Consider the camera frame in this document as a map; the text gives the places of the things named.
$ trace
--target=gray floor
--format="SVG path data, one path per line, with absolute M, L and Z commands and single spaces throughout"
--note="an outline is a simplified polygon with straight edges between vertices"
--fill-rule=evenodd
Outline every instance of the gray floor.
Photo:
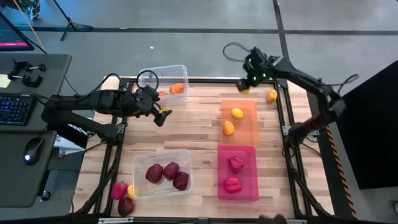
M 95 27 L 277 29 L 272 0 L 59 0 L 75 21 Z M 288 30 L 398 30 L 398 2 L 395 0 L 279 0 L 284 29 Z M 5 9 L 15 24 L 25 24 L 18 11 Z M 51 0 L 42 0 L 38 27 L 63 27 L 65 18 Z M 32 40 L 31 32 L 26 32 Z M 241 64 L 225 60 L 221 50 L 228 42 L 257 46 L 267 54 L 281 55 L 278 34 L 181 34 L 181 33 L 76 33 L 60 42 L 61 32 L 39 32 L 46 50 L 70 54 L 68 78 L 86 93 L 103 76 L 115 72 L 134 75 L 147 67 L 184 64 L 190 76 L 241 77 Z M 343 88 L 347 93 L 398 59 L 398 35 L 286 35 L 292 63 L 328 83 L 342 82 L 354 73 L 360 79 Z M 234 57 L 246 54 L 228 51 Z M 64 94 L 73 94 L 68 86 Z M 340 142 L 334 131 L 340 159 L 362 220 L 398 223 L 391 202 L 398 200 L 398 188 L 359 190 Z M 52 174 L 48 185 L 54 197 L 27 209 L 0 209 L 0 219 L 65 214 L 76 180 Z

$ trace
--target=desk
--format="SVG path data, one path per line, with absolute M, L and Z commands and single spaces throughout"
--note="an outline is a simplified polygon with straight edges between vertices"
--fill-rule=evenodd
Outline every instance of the desk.
M 38 88 L 24 86 L 20 80 L 16 80 L 11 81 L 7 88 L 0 88 L 0 92 L 32 91 L 50 97 L 61 90 L 72 57 L 52 54 L 0 54 L 0 74 L 12 71 L 12 59 L 17 62 L 29 62 L 33 66 L 43 63 L 47 71 L 20 73 L 31 74 L 33 77 L 42 76 L 43 81 Z M 39 194 L 57 136 L 55 131 L 43 133 L 47 127 L 47 123 L 41 118 L 43 108 L 43 105 L 36 103 L 27 126 L 0 126 L 0 176 L 4 180 L 0 185 L 0 207 L 31 207 Z M 31 166 L 25 165 L 22 159 L 27 142 L 42 133 L 45 142 L 39 161 Z
M 119 81 L 107 80 L 103 89 L 117 89 Z M 281 213 L 294 217 L 285 159 L 282 157 L 277 107 L 266 103 L 265 95 L 271 85 L 261 85 L 249 95 L 241 95 L 233 84 L 190 83 L 187 104 L 173 107 L 173 113 L 163 127 L 158 128 L 152 117 L 129 118 L 124 137 L 118 180 L 132 182 L 132 160 L 141 153 L 188 149 L 192 154 L 194 188 L 190 195 L 138 200 L 132 216 L 135 217 L 214 217 L 258 218 L 259 214 L 274 216 Z M 306 91 L 289 83 L 289 92 L 296 121 L 311 116 Z M 259 145 L 256 148 L 259 200 L 257 202 L 220 201 L 216 194 L 217 147 L 221 136 L 220 104 L 225 99 L 247 99 L 257 102 Z M 111 117 L 96 114 L 95 121 L 110 123 Z M 90 140 L 88 147 L 97 144 Z M 318 149 L 314 143 L 306 144 Z M 100 179 L 104 146 L 98 146 L 85 154 L 73 203 L 79 209 L 93 193 Z M 307 185 L 324 208 L 333 213 L 330 194 L 323 170 L 322 159 L 301 147 Z M 298 192 L 302 203 L 302 194 Z M 106 204 L 103 197 L 101 211 Z M 118 216 L 118 203 L 113 203 L 112 216 Z

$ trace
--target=wooden tabletop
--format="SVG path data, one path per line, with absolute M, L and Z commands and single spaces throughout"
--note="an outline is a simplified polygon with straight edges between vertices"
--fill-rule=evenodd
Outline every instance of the wooden tabletop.
M 102 89 L 117 89 L 119 80 L 109 78 Z M 258 218 L 259 214 L 283 214 L 293 218 L 292 199 L 285 158 L 281 154 L 282 136 L 276 104 L 266 102 L 265 95 L 272 85 L 261 85 L 248 95 L 241 95 L 233 84 L 190 83 L 186 105 L 174 106 L 173 113 L 163 127 L 153 122 L 153 117 L 129 118 L 124 137 L 118 180 L 132 183 L 132 161 L 142 153 L 188 149 L 192 155 L 194 188 L 190 195 L 152 200 L 136 200 L 135 217 L 219 217 Z M 289 83 L 295 121 L 311 117 L 304 89 Z M 230 202 L 217 198 L 217 148 L 221 137 L 220 105 L 222 100 L 254 100 L 257 103 L 259 145 L 256 147 L 259 200 L 257 202 Z M 282 104 L 288 124 L 284 97 Z M 111 117 L 95 114 L 95 121 L 110 123 Z M 99 143 L 89 140 L 88 147 Z M 318 144 L 305 141 L 316 150 Z M 98 186 L 104 158 L 105 145 L 85 154 L 76 186 L 73 203 L 79 209 Z M 301 154 L 308 188 L 326 211 L 333 213 L 322 159 L 305 146 Z M 104 190 L 101 211 L 106 204 L 109 186 Z M 303 211 L 302 194 L 298 191 Z M 118 216 L 118 202 L 113 203 L 112 216 Z

